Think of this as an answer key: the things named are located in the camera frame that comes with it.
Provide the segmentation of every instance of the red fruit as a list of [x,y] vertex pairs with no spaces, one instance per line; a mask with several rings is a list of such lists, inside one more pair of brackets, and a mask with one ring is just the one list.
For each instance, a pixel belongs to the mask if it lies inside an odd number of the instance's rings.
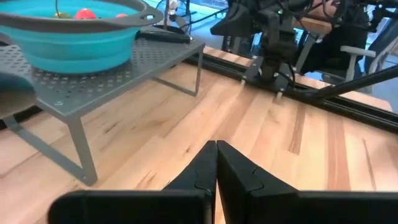
[[94,12],[89,9],[80,9],[76,13],[75,19],[96,19],[96,16]]

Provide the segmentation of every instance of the silicone bowl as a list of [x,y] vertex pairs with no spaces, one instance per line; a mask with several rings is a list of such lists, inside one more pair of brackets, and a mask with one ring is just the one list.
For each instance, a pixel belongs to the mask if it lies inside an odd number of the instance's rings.
[[79,74],[107,70],[131,58],[140,27],[163,14],[141,0],[58,0],[58,11],[92,10],[101,19],[52,19],[55,0],[0,0],[0,32],[42,70]]

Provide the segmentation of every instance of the metal shelf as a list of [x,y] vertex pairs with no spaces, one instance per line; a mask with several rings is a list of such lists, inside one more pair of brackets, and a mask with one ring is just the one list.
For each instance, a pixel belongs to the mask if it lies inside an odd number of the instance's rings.
[[[0,47],[0,74],[4,71],[32,81],[37,106],[68,125],[81,167],[24,129],[14,117],[5,118],[4,122],[42,154],[85,184],[92,185],[97,181],[97,174],[80,118],[151,78],[196,96],[204,47],[203,42],[196,40],[190,44],[175,44],[138,39],[135,40],[130,61],[108,71],[83,75],[62,75],[33,68],[18,46]],[[194,54],[199,54],[200,58],[195,90],[187,90],[155,77]]]

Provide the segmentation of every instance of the shelf leg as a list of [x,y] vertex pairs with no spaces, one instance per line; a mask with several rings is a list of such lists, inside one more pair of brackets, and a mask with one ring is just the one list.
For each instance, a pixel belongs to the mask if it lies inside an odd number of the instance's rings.
[[91,157],[90,148],[84,134],[83,126],[81,125],[80,118],[78,121],[73,121],[68,124],[70,133],[72,135],[73,142],[77,153],[80,158],[80,162],[83,166],[71,161],[69,158],[59,153],[52,146],[41,140],[36,135],[22,127],[13,116],[3,119],[6,126],[19,137],[26,141],[31,146],[35,147],[36,150],[41,152],[43,155],[51,159],[54,163],[64,168],[71,175],[75,176],[78,180],[82,181],[86,185],[93,185],[97,181],[97,175],[94,167],[94,162]]
[[178,91],[181,91],[183,93],[186,93],[188,95],[191,96],[197,96],[198,92],[199,92],[199,87],[200,87],[200,74],[201,74],[201,65],[202,65],[202,61],[203,61],[203,51],[199,52],[199,59],[198,59],[198,70],[197,70],[197,77],[196,77],[196,82],[195,82],[195,91],[189,90],[187,88],[184,88],[182,86],[176,85],[174,83],[168,82],[166,80],[163,80],[161,78],[158,77],[154,77],[152,78],[154,81],[157,81],[160,84],[166,85],[168,87],[171,87],[173,89],[176,89]]

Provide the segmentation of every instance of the wood grain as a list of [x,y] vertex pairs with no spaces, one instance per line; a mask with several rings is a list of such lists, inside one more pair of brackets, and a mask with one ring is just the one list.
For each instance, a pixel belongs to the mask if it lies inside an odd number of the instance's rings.
[[328,34],[331,31],[330,23],[309,18],[301,19],[301,23],[299,23],[296,19],[293,19],[293,26],[321,35]]
[[[206,48],[249,65],[251,61]],[[193,88],[196,68],[162,78]],[[305,77],[298,81],[321,88]],[[390,110],[385,101],[349,98]],[[161,189],[209,139],[224,139],[302,190],[398,190],[398,138],[374,127],[203,70],[191,97],[148,81],[83,117],[99,180],[87,187],[8,130],[0,132],[1,223],[45,223],[49,205],[76,189]],[[77,161],[64,124],[42,113],[23,124]],[[225,223],[217,195],[216,221]]]

